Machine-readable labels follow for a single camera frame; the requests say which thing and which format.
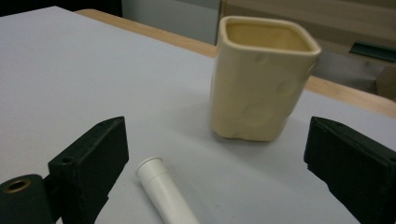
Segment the wooden table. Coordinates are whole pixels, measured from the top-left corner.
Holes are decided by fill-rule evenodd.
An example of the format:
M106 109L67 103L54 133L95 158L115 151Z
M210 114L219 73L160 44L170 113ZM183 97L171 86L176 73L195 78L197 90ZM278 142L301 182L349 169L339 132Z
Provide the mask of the wooden table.
M209 57L216 56L216 46L190 39L185 36L172 34L164 30L156 29L135 21L129 21L124 18L113 16L95 9L83 9L77 11L76 13ZM309 91L313 91L315 93L319 93L327 97L396 119L396 104L389 99L364 91L358 91L347 86L336 84L334 82L314 76L309 78L305 88Z

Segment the ceramic cup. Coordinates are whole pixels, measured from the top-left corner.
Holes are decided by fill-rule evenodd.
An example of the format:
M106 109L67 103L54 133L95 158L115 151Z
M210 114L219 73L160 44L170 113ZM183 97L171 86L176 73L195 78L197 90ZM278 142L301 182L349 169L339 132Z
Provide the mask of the ceramic cup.
M300 25L225 17L211 87L212 130L226 138L279 137L321 48Z

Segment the white table surface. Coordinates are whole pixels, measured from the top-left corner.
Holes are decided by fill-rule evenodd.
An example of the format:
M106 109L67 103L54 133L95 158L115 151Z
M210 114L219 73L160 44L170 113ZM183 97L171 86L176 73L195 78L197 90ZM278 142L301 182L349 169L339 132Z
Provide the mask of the white table surface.
M57 7L0 18L0 182L46 176L94 124L124 116L131 159L96 223L163 223L134 176L150 156L202 223L358 223L306 168L309 120L394 149L396 119L305 91L274 142L221 139L208 127L213 63Z

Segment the white plastic tube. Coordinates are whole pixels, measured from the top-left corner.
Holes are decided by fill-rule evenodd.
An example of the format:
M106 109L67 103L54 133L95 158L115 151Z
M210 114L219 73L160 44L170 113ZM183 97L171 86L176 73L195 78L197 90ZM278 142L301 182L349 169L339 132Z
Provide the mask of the white plastic tube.
M163 159L146 159L137 167L136 175L166 224L199 224L163 166Z

